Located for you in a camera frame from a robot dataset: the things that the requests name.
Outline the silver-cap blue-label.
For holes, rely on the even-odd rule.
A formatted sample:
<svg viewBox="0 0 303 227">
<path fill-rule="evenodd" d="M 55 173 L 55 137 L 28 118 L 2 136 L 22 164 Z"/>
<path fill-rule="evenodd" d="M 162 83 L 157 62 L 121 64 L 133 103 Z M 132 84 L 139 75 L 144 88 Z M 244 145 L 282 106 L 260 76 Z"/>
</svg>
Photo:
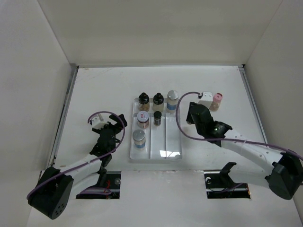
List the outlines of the silver-cap blue-label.
<svg viewBox="0 0 303 227">
<path fill-rule="evenodd" d="M 132 134 L 134 145 L 137 149 L 143 149 L 146 145 L 145 132 L 143 130 L 135 130 Z"/>
</svg>

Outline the silver-cap blue-label bottle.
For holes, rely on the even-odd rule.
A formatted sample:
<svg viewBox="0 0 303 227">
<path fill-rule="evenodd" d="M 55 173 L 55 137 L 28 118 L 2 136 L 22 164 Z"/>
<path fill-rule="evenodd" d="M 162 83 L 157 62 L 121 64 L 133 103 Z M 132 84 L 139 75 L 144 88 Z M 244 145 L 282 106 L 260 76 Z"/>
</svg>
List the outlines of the silver-cap blue-label bottle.
<svg viewBox="0 0 303 227">
<path fill-rule="evenodd" d="M 166 109 L 168 113 L 175 113 L 178 104 L 179 94 L 176 90 L 170 90 L 167 94 Z"/>
</svg>

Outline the black-cap brown spice jar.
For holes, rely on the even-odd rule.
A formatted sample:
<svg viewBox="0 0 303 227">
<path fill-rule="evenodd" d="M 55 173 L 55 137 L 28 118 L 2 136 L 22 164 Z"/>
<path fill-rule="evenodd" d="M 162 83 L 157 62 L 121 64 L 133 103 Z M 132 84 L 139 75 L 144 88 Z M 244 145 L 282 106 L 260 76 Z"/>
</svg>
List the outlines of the black-cap brown spice jar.
<svg viewBox="0 0 303 227">
<path fill-rule="evenodd" d="M 154 125 L 160 126 L 162 113 L 160 111 L 155 111 L 153 117 L 154 117 Z"/>
</svg>

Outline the pink-cap spice bottle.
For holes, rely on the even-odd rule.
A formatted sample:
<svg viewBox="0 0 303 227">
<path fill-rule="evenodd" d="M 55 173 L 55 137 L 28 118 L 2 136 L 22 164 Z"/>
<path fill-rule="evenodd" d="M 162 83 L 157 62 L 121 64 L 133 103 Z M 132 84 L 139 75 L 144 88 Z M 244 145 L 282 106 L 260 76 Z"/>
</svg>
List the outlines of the pink-cap spice bottle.
<svg viewBox="0 0 303 227">
<path fill-rule="evenodd" d="M 211 106 L 209 107 L 209 110 L 217 111 L 220 107 L 222 99 L 223 99 L 223 95 L 221 93 L 216 93 L 213 96 L 213 101 L 212 101 Z"/>
</svg>

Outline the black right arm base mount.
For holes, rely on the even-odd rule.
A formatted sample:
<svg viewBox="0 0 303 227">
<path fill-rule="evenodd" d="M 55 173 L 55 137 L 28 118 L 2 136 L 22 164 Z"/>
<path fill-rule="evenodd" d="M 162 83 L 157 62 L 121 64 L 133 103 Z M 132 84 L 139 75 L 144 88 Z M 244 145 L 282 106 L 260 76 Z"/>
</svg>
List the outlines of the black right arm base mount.
<svg viewBox="0 0 303 227">
<path fill-rule="evenodd" d="M 237 165 L 237 163 L 228 162 L 219 172 L 219 179 L 225 189 L 231 189 L 237 185 L 229 176 L 231 168 L 235 165 Z"/>
</svg>

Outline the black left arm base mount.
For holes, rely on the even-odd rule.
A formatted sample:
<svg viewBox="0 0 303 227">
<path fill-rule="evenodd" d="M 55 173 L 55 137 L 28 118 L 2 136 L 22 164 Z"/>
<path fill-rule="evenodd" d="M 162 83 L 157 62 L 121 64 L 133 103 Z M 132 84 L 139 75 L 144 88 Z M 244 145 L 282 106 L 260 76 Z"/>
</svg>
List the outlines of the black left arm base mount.
<svg viewBox="0 0 303 227">
<path fill-rule="evenodd" d="M 96 186 L 98 188 L 107 188 L 107 189 L 109 189 L 110 184 L 111 184 L 111 182 L 110 182 L 111 181 L 111 174 L 109 174 L 105 168 L 99 170 L 98 174 L 99 174 L 99 178 L 98 178 Z"/>
</svg>

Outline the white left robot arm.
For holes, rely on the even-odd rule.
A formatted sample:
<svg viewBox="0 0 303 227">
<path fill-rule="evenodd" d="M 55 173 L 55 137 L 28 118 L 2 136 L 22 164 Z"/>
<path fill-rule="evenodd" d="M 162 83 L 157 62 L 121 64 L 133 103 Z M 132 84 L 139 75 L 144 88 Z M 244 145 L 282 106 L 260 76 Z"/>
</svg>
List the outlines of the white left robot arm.
<svg viewBox="0 0 303 227">
<path fill-rule="evenodd" d="M 99 111 L 92 114 L 87 122 L 92 131 L 99 135 L 91 152 L 70 166 L 47 168 L 36 187 L 27 195 L 28 204 L 46 215 L 49 219 L 58 218 L 65 210 L 69 200 L 81 194 L 107 195 L 109 189 L 95 191 L 106 184 L 106 166 L 112 154 L 121 145 L 117 134 L 125 135 L 127 121 L 123 114 L 107 112 L 110 121 L 104 122 Z"/>
</svg>

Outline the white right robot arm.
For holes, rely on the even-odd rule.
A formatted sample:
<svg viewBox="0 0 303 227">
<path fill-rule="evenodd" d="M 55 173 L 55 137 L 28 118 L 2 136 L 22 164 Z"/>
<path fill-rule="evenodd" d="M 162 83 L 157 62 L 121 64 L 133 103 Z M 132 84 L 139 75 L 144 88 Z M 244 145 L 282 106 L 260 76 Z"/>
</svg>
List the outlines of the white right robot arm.
<svg viewBox="0 0 303 227">
<path fill-rule="evenodd" d="M 209 109 L 190 102 L 187 122 L 196 127 L 200 141 L 233 151 L 262 168 L 257 184 L 268 187 L 278 197 L 290 200 L 303 182 L 302 157 L 275 145 L 247 140 L 231 126 L 215 121 Z"/>
</svg>

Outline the white-cap orange-label spice jar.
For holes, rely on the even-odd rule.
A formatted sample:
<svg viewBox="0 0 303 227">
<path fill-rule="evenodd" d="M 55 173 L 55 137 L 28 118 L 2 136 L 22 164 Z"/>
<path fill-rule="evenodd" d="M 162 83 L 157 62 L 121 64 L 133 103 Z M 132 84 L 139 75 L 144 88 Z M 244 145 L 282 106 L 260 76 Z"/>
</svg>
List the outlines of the white-cap orange-label spice jar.
<svg viewBox="0 0 303 227">
<path fill-rule="evenodd" d="M 147 111 L 140 111 L 137 114 L 138 126 L 142 129 L 146 129 L 149 126 L 149 113 Z"/>
</svg>

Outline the black-cap white powder bottle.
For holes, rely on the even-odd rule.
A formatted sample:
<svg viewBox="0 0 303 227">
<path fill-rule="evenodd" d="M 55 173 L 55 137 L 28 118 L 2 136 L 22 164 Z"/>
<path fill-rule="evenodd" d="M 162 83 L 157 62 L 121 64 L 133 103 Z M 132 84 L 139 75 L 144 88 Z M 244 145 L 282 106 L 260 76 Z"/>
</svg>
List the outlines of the black-cap white powder bottle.
<svg viewBox="0 0 303 227">
<path fill-rule="evenodd" d="M 159 111 L 163 112 L 164 109 L 164 97 L 163 95 L 158 92 L 157 94 L 154 95 L 153 97 L 153 105 L 152 105 L 153 111 Z"/>
</svg>

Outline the black-cap brown spice bottle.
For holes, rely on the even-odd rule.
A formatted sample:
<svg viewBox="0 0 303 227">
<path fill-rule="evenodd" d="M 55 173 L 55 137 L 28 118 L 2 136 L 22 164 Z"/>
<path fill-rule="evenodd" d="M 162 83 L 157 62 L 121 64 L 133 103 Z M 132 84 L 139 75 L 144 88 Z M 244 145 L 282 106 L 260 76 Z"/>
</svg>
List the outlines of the black-cap brown spice bottle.
<svg viewBox="0 0 303 227">
<path fill-rule="evenodd" d="M 140 111 L 146 111 L 148 112 L 150 109 L 150 98 L 149 96 L 145 93 L 142 92 L 139 97 L 138 97 L 138 107 Z"/>
</svg>

